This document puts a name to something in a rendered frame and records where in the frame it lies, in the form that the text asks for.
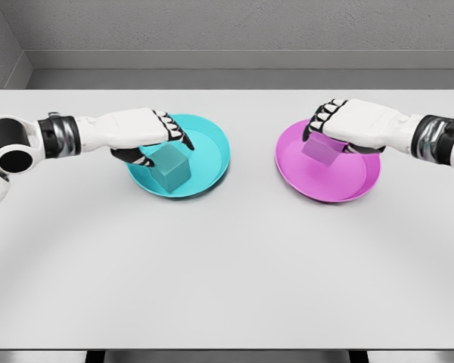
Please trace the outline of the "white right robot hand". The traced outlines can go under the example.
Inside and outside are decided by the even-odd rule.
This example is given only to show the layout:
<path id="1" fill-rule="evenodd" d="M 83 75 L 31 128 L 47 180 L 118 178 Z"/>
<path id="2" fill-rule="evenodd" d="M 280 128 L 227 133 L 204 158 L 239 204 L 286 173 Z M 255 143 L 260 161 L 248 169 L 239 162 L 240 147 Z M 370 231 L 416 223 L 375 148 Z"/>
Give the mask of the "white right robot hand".
<path id="1" fill-rule="evenodd" d="M 357 99 L 333 99 L 319 106 L 303 130 L 302 141 L 312 133 L 345 143 L 344 152 L 380 154 L 387 146 L 387 125 L 397 112 L 389 107 Z"/>

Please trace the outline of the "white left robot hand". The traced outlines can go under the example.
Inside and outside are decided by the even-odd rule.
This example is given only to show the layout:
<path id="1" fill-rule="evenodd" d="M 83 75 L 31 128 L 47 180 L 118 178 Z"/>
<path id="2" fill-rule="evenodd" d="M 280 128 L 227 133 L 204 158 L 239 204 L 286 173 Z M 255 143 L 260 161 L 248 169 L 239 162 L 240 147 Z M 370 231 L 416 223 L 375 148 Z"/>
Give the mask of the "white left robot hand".
<path id="1" fill-rule="evenodd" d="M 189 150 L 194 150 L 187 133 L 164 111 L 124 110 L 101 116 L 97 123 L 112 156 L 128 164 L 155 166 L 155 162 L 141 152 L 141 147 L 180 141 Z"/>

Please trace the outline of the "magenta block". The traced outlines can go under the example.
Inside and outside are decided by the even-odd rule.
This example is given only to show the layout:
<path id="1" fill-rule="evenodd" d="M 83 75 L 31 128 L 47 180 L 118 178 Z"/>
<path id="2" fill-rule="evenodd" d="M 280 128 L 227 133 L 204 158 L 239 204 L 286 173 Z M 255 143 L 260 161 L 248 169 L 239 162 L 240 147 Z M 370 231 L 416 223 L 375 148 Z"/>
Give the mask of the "magenta block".
<path id="1" fill-rule="evenodd" d="M 322 133 L 312 132 L 301 152 L 317 162 L 330 166 L 343 152 L 345 145 L 344 142 L 329 138 Z"/>

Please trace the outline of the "cyan block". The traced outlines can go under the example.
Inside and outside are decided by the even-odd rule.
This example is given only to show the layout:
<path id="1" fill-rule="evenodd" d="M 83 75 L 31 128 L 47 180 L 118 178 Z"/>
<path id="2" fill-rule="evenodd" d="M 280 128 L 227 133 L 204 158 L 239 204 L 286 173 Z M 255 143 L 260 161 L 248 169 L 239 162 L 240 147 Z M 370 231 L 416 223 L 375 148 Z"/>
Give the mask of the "cyan block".
<path id="1" fill-rule="evenodd" d="M 173 144 L 165 144 L 150 155 L 154 166 L 152 178 L 168 193 L 182 186 L 191 178 L 189 158 Z"/>

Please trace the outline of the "magenta plate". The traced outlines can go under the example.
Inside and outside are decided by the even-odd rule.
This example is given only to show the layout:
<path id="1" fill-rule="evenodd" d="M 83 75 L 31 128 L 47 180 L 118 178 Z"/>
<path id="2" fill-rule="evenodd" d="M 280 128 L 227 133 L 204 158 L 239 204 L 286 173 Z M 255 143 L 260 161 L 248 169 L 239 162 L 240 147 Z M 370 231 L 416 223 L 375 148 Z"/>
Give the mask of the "magenta plate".
<path id="1" fill-rule="evenodd" d="M 381 173 L 380 157 L 334 153 L 327 166 L 302 152 L 306 124 L 303 120 L 289 126 L 277 140 L 275 162 L 283 179 L 301 194 L 326 203 L 356 200 L 370 192 Z"/>

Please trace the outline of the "cyan plate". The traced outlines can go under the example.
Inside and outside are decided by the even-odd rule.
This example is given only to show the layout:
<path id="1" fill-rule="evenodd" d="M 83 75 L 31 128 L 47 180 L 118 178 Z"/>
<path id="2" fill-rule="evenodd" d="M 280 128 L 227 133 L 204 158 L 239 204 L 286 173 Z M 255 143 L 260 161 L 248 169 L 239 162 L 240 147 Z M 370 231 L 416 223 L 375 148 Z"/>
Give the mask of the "cyan plate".
<path id="1" fill-rule="evenodd" d="M 191 197 L 205 192 L 223 177 L 230 161 L 229 140 L 217 124 L 203 117 L 174 114 L 173 119 L 186 131 L 194 145 L 194 150 L 189 150 L 180 141 L 141 147 L 140 150 L 150 158 L 153 152 L 165 144 L 173 144 L 189 158 L 191 178 L 173 192 L 168 193 L 152 178 L 151 167 L 132 164 L 126 166 L 135 183 L 152 194 L 167 198 Z"/>

